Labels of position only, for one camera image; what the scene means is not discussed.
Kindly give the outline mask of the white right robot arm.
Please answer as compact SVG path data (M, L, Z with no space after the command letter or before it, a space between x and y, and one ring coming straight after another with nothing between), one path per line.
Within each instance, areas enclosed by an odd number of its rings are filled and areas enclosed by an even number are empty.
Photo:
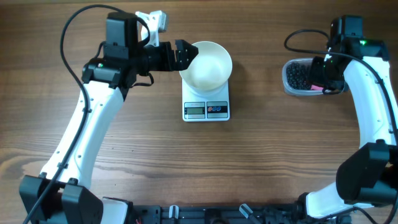
M308 216L326 218L354 207L397 206L397 103L389 70L385 43L364 37L361 17L341 16L331 22L328 54L312 60L307 80L326 94L349 88L360 144L339 166L334 183L307 194Z

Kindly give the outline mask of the white bowl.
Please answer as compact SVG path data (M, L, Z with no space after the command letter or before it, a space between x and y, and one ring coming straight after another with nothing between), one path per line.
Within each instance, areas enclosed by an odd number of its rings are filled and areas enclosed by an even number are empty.
M193 44L198 55L186 70L180 72L182 95L215 95L227 84L233 70L228 51L215 42L200 41Z

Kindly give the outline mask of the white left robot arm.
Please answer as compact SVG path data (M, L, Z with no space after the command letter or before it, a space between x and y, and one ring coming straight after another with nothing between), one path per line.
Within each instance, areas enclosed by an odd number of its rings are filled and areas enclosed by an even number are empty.
M160 42L167 28L162 11L128 13L110 7L106 38L76 79L80 97L67 129L37 177L19 186L26 223L139 223L128 200L91 192L96 157L110 123L137 77L186 70L198 48L184 40Z

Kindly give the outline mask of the pink scoop with blue handle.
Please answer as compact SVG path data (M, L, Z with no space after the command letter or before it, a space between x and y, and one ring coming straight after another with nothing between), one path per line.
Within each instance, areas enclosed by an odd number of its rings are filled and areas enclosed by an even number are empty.
M323 87L316 86L316 85L312 85L312 86L311 86L311 90L314 90L314 91L322 91L322 90L323 90Z

